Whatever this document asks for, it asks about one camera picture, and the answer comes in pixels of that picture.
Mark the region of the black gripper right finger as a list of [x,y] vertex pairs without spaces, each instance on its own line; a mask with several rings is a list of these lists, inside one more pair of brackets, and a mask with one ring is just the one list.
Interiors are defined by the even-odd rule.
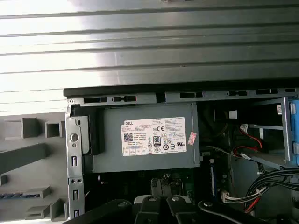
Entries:
[[266,221],[235,210],[218,202],[188,203],[182,196],[167,198],[167,203],[179,224],[265,224]]

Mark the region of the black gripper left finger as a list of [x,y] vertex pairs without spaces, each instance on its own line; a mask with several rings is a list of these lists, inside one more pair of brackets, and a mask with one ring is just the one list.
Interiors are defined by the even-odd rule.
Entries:
[[67,224],[158,224],[161,199],[140,196],[140,203],[131,204],[124,199],[112,200],[100,207],[79,215]]

